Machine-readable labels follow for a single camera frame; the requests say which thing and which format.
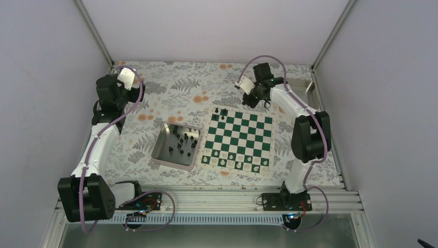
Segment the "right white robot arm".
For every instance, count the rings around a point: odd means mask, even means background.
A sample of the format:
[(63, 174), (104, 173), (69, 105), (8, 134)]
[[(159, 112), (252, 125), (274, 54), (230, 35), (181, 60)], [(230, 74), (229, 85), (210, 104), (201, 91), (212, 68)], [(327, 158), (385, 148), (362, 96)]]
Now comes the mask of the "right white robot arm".
[(254, 108), (260, 101), (273, 102), (294, 119), (291, 149), (295, 162), (279, 193), (280, 205), (285, 210), (293, 210), (299, 203), (306, 202), (310, 172), (314, 165), (326, 159), (331, 149), (330, 116), (305, 103), (284, 76), (272, 74), (268, 63), (257, 64), (253, 72), (254, 82), (242, 74), (235, 82), (235, 87), (244, 92), (242, 104)]

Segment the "right aluminium corner post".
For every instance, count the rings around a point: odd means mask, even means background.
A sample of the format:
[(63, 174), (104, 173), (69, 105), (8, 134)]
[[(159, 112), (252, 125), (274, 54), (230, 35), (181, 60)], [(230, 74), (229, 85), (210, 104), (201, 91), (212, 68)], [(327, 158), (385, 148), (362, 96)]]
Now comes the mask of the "right aluminium corner post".
[(345, 23), (347, 17), (349, 16), (349, 14), (350, 14), (350, 12), (355, 4), (356, 4), (356, 0), (348, 0), (347, 1), (347, 4), (345, 5), (337, 22), (335, 23), (332, 31), (330, 32), (328, 38), (326, 39), (323, 47), (321, 48), (320, 52), (318, 53), (318, 56), (316, 57), (313, 65), (312, 65), (312, 68), (314, 70), (316, 70), (319, 67), (319, 65), (321, 64), (322, 60), (324, 59), (326, 53), (330, 49), (334, 40), (336, 39), (338, 33), (340, 32), (343, 24)]

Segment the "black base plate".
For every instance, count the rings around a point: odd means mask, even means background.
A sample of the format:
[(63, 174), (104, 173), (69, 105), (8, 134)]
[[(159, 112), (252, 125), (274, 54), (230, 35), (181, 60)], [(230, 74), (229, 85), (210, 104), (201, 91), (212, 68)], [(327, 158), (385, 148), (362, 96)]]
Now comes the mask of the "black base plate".
[(304, 191), (297, 194), (262, 193), (264, 211), (312, 211), (310, 195)]
[(150, 193), (128, 204), (121, 205), (118, 210), (158, 211), (160, 210), (162, 193)]

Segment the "left aluminium corner post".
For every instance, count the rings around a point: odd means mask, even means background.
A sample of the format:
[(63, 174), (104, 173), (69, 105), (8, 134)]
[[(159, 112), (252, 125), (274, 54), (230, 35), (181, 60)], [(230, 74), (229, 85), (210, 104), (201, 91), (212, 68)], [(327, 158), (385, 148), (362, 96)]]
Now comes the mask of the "left aluminium corner post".
[(85, 24), (86, 24), (87, 28), (89, 29), (92, 37), (94, 38), (97, 46), (99, 47), (99, 50), (101, 51), (105, 61), (107, 62), (109, 68), (112, 69), (114, 66), (114, 61), (111, 58), (110, 53), (109, 53), (108, 49), (106, 48), (95, 24), (93, 23), (91, 16), (86, 9), (85, 4), (83, 3), (82, 0), (74, 0), (74, 2), (77, 5), (79, 12), (82, 15), (82, 18), (84, 19)]

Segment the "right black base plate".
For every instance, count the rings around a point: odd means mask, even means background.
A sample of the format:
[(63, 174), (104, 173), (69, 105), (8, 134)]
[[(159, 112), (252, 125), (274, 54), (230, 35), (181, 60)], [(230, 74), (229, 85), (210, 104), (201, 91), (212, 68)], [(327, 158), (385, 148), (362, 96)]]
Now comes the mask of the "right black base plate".
[(304, 191), (297, 194), (262, 193), (264, 211), (312, 211), (310, 195)]

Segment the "aluminium corner post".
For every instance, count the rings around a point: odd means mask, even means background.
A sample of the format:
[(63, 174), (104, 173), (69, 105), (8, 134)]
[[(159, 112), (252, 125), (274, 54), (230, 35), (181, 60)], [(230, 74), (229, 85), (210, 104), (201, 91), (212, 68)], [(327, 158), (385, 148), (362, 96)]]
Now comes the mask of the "aluminium corner post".
[(318, 56), (316, 57), (313, 65), (312, 65), (312, 68), (314, 70), (316, 70), (319, 67), (319, 65), (321, 64), (322, 60), (324, 59), (326, 53), (330, 49), (334, 40), (336, 39), (338, 33), (340, 32), (343, 24), (345, 23), (347, 17), (349, 16), (349, 14), (350, 14), (350, 12), (355, 4), (356, 4), (356, 0), (348, 0), (347, 1), (347, 4), (345, 5), (337, 22), (335, 23), (332, 31), (330, 32), (328, 38), (326, 39), (323, 47), (321, 48), (320, 52), (318, 53)]
[(114, 61), (111, 58), (110, 53), (109, 53), (108, 49), (106, 48), (95, 24), (93, 23), (91, 16), (86, 9), (85, 4), (83, 3), (82, 0), (74, 0), (74, 2), (77, 5), (79, 12), (82, 15), (82, 18), (84, 19), (85, 24), (86, 24), (87, 28), (89, 29), (92, 37), (94, 38), (97, 46), (99, 47), (99, 50), (101, 51), (105, 61), (107, 62), (109, 68), (112, 69), (114, 66)]

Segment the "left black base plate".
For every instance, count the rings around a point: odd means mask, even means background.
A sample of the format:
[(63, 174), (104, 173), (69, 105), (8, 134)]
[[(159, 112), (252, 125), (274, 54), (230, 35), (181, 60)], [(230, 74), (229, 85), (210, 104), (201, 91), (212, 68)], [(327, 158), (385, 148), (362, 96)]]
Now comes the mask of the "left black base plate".
[(118, 210), (158, 211), (160, 210), (162, 193), (150, 193), (128, 204), (121, 205)]

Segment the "green white chessboard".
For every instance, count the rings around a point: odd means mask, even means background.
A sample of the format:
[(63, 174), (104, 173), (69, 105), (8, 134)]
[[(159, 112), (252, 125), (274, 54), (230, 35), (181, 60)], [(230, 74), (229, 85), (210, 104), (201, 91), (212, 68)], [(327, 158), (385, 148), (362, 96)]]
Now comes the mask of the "green white chessboard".
[[(224, 120), (222, 109), (228, 111)], [(206, 116), (196, 164), (214, 171), (271, 179), (276, 124), (276, 118), (266, 113), (213, 105)], [(204, 157), (209, 157), (208, 164), (202, 161)], [(220, 165), (221, 160), (226, 160), (225, 166)], [(237, 169), (238, 163), (242, 163), (241, 169)], [(259, 172), (253, 172), (254, 166), (259, 166)]]

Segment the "pink metal tray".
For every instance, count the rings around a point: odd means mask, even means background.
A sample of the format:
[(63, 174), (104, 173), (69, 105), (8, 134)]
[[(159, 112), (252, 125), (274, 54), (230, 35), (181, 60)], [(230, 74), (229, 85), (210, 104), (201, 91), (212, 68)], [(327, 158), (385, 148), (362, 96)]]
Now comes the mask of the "pink metal tray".
[(166, 122), (161, 126), (151, 153), (151, 161), (184, 171), (195, 166), (202, 129)]

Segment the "aluminium rail frame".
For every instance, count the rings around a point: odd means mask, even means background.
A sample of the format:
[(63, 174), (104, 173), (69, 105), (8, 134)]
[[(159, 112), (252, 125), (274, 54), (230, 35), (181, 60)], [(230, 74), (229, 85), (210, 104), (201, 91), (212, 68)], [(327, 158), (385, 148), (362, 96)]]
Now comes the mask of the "aluminium rail frame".
[(326, 188), (311, 192), (313, 209), (302, 217), (298, 232), (286, 231), (286, 212), (264, 211), (262, 193), (277, 187), (165, 186), (159, 211), (144, 227), (158, 231), (126, 231), (128, 215), (117, 211), (86, 235), (69, 223), (58, 204), (43, 247), (374, 247), (358, 192)]

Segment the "yellow metal tray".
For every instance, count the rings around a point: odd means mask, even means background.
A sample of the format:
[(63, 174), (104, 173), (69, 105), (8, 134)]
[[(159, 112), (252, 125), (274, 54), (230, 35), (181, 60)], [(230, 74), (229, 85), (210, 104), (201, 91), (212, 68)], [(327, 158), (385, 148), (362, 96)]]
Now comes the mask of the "yellow metal tray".
[(295, 119), (299, 116), (308, 116), (307, 110), (312, 113), (321, 111), (316, 84), (310, 80), (286, 79), (284, 83), (278, 85), (283, 100), (280, 105), (290, 118)]

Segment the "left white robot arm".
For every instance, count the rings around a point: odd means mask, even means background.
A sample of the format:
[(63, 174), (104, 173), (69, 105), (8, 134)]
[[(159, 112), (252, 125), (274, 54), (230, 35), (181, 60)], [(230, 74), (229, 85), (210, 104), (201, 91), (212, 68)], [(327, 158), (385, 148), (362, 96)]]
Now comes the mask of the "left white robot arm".
[(99, 99), (93, 107), (89, 142), (76, 169), (57, 185), (69, 222), (108, 220), (123, 203), (137, 209), (144, 202), (137, 181), (109, 186), (102, 175), (122, 133), (126, 105), (143, 99), (141, 89), (133, 87), (134, 81), (135, 74), (125, 70), (96, 81)]

